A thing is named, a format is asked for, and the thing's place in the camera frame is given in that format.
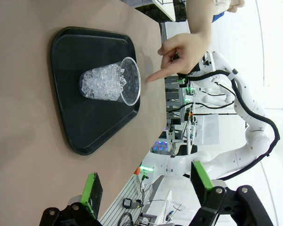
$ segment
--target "green light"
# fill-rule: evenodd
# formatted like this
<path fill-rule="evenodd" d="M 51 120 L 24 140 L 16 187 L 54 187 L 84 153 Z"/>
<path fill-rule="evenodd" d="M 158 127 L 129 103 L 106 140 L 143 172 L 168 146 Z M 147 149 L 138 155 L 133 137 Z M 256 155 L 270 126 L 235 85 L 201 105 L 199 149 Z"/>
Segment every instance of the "green light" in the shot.
<path fill-rule="evenodd" d="M 147 170 L 147 171 L 153 171 L 152 168 L 145 167 L 145 166 L 140 166 L 141 170 Z"/>

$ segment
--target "person's arm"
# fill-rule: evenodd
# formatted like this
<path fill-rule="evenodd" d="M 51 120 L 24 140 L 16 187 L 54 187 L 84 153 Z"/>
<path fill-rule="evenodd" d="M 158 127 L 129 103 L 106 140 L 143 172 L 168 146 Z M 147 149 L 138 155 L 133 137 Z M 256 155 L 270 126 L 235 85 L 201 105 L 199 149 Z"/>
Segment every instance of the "person's arm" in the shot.
<path fill-rule="evenodd" d="M 175 73 L 189 73 L 207 51 L 212 35 L 213 0 L 187 0 L 187 18 L 191 33 L 177 34 L 162 44 L 161 70 L 150 75 L 146 82 Z M 172 60 L 178 53 L 179 59 Z"/>

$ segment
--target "black bracket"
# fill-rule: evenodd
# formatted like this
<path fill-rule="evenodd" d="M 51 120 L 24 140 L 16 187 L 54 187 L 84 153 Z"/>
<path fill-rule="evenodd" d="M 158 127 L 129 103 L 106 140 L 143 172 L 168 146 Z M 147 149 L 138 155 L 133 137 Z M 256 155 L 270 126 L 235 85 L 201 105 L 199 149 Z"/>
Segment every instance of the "black bracket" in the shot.
<path fill-rule="evenodd" d="M 238 226 L 273 226 L 263 204 L 249 185 L 236 191 L 216 186 L 207 194 L 189 226 L 213 226 L 219 215 L 229 214 Z"/>
<path fill-rule="evenodd" d="M 80 202 L 60 211 L 51 207 L 43 211 L 39 226 L 102 226 Z"/>

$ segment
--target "desk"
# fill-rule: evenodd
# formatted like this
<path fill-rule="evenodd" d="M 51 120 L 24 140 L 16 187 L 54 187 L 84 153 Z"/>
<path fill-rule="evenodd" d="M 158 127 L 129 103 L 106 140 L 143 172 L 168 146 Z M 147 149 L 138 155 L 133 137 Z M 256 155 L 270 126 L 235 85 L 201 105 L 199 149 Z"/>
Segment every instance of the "desk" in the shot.
<path fill-rule="evenodd" d="M 89 156 L 67 143 L 51 74 L 50 44 L 67 26 L 127 34 L 141 72 L 138 115 Z M 0 226 L 38 225 L 95 171 L 101 217 L 165 127 L 164 81 L 144 83 L 160 46 L 158 23 L 119 0 L 0 0 Z"/>
<path fill-rule="evenodd" d="M 137 8 L 149 4 L 155 4 L 163 11 L 173 22 L 176 21 L 173 0 L 121 0 L 131 7 Z"/>

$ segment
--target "ice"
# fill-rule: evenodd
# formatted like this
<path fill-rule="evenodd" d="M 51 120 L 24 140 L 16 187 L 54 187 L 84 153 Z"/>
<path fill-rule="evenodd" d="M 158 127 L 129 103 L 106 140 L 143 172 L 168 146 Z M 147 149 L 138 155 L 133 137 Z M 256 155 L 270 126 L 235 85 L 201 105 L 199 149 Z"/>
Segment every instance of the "ice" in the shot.
<path fill-rule="evenodd" d="M 114 100 L 120 96 L 120 90 L 127 81 L 124 76 L 119 76 L 124 69 L 118 64 L 94 68 L 84 72 L 80 77 L 80 89 L 83 96 L 92 99 Z"/>

